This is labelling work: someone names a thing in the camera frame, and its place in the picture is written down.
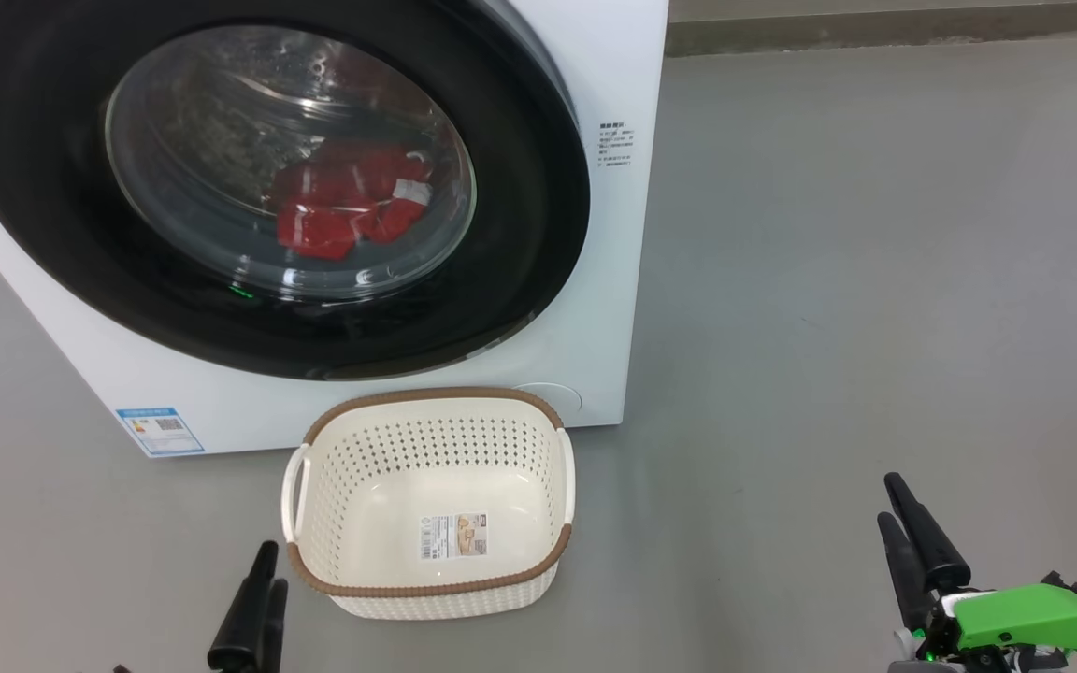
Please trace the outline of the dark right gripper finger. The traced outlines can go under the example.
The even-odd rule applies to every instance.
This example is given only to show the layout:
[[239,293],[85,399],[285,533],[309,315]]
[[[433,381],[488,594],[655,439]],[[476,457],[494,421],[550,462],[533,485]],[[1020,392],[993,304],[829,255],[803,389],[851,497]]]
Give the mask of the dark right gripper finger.
[[900,473],[886,473],[884,486],[892,507],[903,523],[922,571],[925,591],[954,593],[969,588],[971,570],[959,549],[920,503]]
[[910,632],[923,629],[928,614],[928,591],[917,549],[889,511],[880,511],[879,531],[903,626]]

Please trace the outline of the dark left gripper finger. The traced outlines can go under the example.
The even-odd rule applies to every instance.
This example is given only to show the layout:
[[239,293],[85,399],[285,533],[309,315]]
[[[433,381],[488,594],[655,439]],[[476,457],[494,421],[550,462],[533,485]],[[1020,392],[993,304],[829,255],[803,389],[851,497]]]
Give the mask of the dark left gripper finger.
[[285,642],[286,599],[286,579],[274,579],[266,594],[257,672],[280,672],[283,642]]
[[260,545],[207,651],[207,665],[213,672],[257,672],[278,553],[278,542]]

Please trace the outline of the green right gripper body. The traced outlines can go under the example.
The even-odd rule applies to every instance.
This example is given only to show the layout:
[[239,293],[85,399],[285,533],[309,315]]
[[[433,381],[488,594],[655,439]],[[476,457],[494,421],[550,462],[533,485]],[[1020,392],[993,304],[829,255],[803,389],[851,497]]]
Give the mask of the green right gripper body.
[[912,631],[926,670],[1060,670],[1077,664],[1077,594],[1052,584],[942,595]]

